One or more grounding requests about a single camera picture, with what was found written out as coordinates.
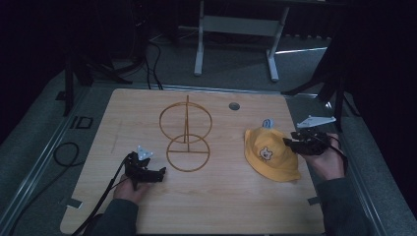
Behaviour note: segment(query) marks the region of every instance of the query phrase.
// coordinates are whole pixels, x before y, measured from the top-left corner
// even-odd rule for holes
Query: wooden table
[[[166,149],[170,140],[159,128],[161,112],[175,102],[185,102],[187,95],[212,117],[212,129],[205,137],[209,160],[194,172],[182,172],[169,164]],[[231,102],[237,102],[240,109],[231,110]],[[176,107],[162,116],[167,133],[184,133],[184,110]],[[141,234],[324,232],[320,206],[310,206],[307,201],[316,192],[303,158],[299,157],[302,178],[286,183],[265,178],[246,160],[244,132],[261,127],[267,118],[288,136],[294,131],[285,98],[280,95],[117,89],[72,196],[83,205],[67,208],[61,230],[73,233],[84,222],[123,158],[140,145],[153,152],[150,170],[167,167],[163,182],[155,184],[140,205],[137,226]],[[190,134],[202,135],[209,127],[209,118],[190,106],[189,123]],[[175,161],[183,168],[192,168],[204,159],[185,154]],[[99,212],[105,210],[111,196]]]

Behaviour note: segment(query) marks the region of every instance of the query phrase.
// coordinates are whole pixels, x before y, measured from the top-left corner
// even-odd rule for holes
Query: black cable
[[[111,189],[114,188],[113,184],[116,181],[116,178],[119,175],[120,170],[122,169],[123,165],[125,164],[125,161],[126,161],[126,158],[123,159],[122,163],[120,164],[119,168],[116,171],[116,174],[114,174],[113,179],[111,179],[110,182],[108,183],[108,186],[107,186],[106,190],[104,191],[103,195],[99,199],[97,205],[95,205],[95,208],[92,210],[89,217],[87,217],[87,219],[84,221],[84,223],[72,234],[73,236],[79,235],[83,231],[83,229],[86,228],[87,225],[89,225],[89,223],[92,221],[95,214],[98,212],[101,205],[103,204],[104,200],[107,198],[108,193],[110,192]]]
[[[343,161],[343,171],[346,174],[347,173],[347,167],[348,167],[348,164],[349,164],[347,156],[345,154],[343,154],[343,152],[341,152],[338,148],[333,147],[332,145],[329,145],[327,142],[317,138],[316,136],[310,136],[310,137],[316,139],[317,141],[321,142],[322,144],[325,144],[326,146],[328,146],[328,148],[333,149],[334,151],[336,151],[340,155],[340,157]],[[332,139],[335,139],[339,144],[339,148],[341,148],[340,141],[337,138],[332,137],[332,136],[328,136],[328,137],[330,137]]]
[[[155,62],[153,63],[153,68],[152,69],[149,66],[148,58],[145,57],[145,63],[146,63],[146,66],[147,66],[148,89],[151,89],[151,87],[150,87],[150,73],[152,73],[153,74],[153,78],[155,79],[156,84],[157,84],[159,90],[163,90],[162,83],[159,81],[159,79],[158,79],[158,77],[156,75],[156,65],[157,65],[157,62],[159,61],[159,57],[160,57],[160,54],[161,54],[160,47],[158,45],[156,45],[155,43],[153,43],[153,42],[149,42],[149,44],[152,45],[152,46],[155,46],[158,49],[158,54],[157,54],[157,57],[156,57]]]
[[[69,164],[64,164],[61,161],[58,160],[57,156],[56,156],[56,152],[58,151],[59,148],[66,146],[66,145],[71,145],[74,146],[76,148],[76,154],[74,155],[73,159],[71,160],[71,162]],[[77,144],[72,143],[72,142],[67,142],[67,143],[63,143],[59,146],[57,146],[55,148],[55,151],[53,151],[53,158],[54,160],[58,163],[58,165],[60,166],[64,166],[65,169],[61,171],[61,173],[59,173],[52,181],[50,181],[45,187],[43,187],[43,189],[41,189],[39,191],[39,193],[37,195],[35,195],[29,202],[28,204],[24,207],[24,209],[22,209],[21,213],[19,214],[19,216],[17,217],[17,219],[15,220],[15,223],[12,226],[12,229],[10,230],[9,235],[13,235],[13,233],[15,232],[15,228],[19,223],[19,220],[22,218],[22,216],[24,215],[24,213],[28,210],[28,208],[37,200],[37,198],[39,198],[40,195],[42,195],[53,183],[55,183],[55,181],[57,181],[59,178],[62,177],[62,175],[65,174],[65,172],[74,166],[79,166],[84,164],[84,161],[75,163],[75,161],[77,160],[78,156],[80,154],[80,148],[78,147]]]

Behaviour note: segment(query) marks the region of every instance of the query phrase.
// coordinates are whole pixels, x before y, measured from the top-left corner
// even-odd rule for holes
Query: gray carpet
[[[195,77],[194,62],[196,39],[185,37],[179,45],[173,45],[162,37],[155,38],[161,55],[156,73],[165,89],[192,87],[203,89],[239,89],[256,92],[279,92],[293,89],[307,82],[323,56],[324,51],[311,50],[282,53],[275,56],[280,81],[269,79],[268,66],[261,41],[251,46],[239,47],[210,42],[205,50],[203,74]],[[300,40],[285,37],[279,50],[311,49],[324,47],[328,42],[320,39]],[[157,48],[150,46],[149,62],[153,65]],[[64,88],[63,74],[58,75],[47,85],[42,95],[33,103],[26,117],[0,147],[0,186],[2,195],[0,212],[7,211],[11,200],[19,189],[31,189],[33,197],[57,176],[64,167],[52,158],[53,148],[65,142],[76,142],[80,147],[77,160],[84,160],[89,152],[95,132],[104,113],[108,99],[116,88],[147,88],[147,73],[144,68],[123,76],[134,81],[131,86],[122,86],[96,75],[91,88],[76,85],[76,106],[69,117],[63,117],[64,103],[55,100],[58,91]],[[154,79],[150,79],[155,89]],[[310,88],[305,93],[315,94],[320,87]],[[300,122],[308,115],[332,114],[331,109],[309,95],[288,97],[288,105],[294,122]],[[92,118],[90,129],[72,128],[76,117]],[[415,218],[407,210],[404,201],[387,171],[384,160],[363,121],[344,110],[342,125],[343,145],[353,158],[352,169],[358,178],[352,179],[364,209],[376,225],[377,235],[417,235]],[[334,132],[332,125],[323,126],[324,131]],[[62,147],[57,152],[63,162],[68,163],[74,156],[72,147]],[[36,161],[45,162],[45,171],[39,173],[38,182],[26,188],[26,176]],[[65,212],[65,204],[78,180],[82,166],[70,168],[57,182],[47,189],[23,214],[14,235],[63,235],[59,225]],[[7,219],[2,218],[1,225]]]

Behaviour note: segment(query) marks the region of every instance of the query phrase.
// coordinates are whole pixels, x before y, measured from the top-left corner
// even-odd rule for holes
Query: person's hand
[[[145,193],[152,185],[150,183],[138,184],[137,191],[135,191],[133,189],[132,180],[126,177],[125,174],[120,177],[120,182],[121,183],[117,185],[116,189],[114,190],[113,199],[128,200],[136,205],[139,204]]]
[[[330,144],[338,149],[337,134],[328,134],[328,136],[332,137],[330,138]],[[301,156],[306,159],[316,173],[324,180],[344,177],[343,160],[341,156],[330,147],[321,155],[301,154]]]

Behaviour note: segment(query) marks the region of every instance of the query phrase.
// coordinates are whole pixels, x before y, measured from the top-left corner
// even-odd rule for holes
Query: table leg
[[[204,36],[204,20],[205,20],[205,1],[200,1],[200,19],[199,19],[199,46],[197,48],[197,56],[196,56],[196,65],[194,67],[194,75],[200,76],[202,74],[203,69],[203,56],[205,51],[205,46],[203,43],[203,36]]]
[[[289,12],[289,7],[285,7],[284,10],[282,11],[281,19],[279,20],[279,24],[277,25],[277,28],[276,28],[273,45],[271,49],[267,50],[267,60],[268,60],[268,65],[269,65],[270,79],[273,82],[277,82],[279,80],[274,56],[275,56],[276,48],[278,47],[279,40],[282,35],[282,31],[285,26],[285,20],[288,16],[288,12]]]

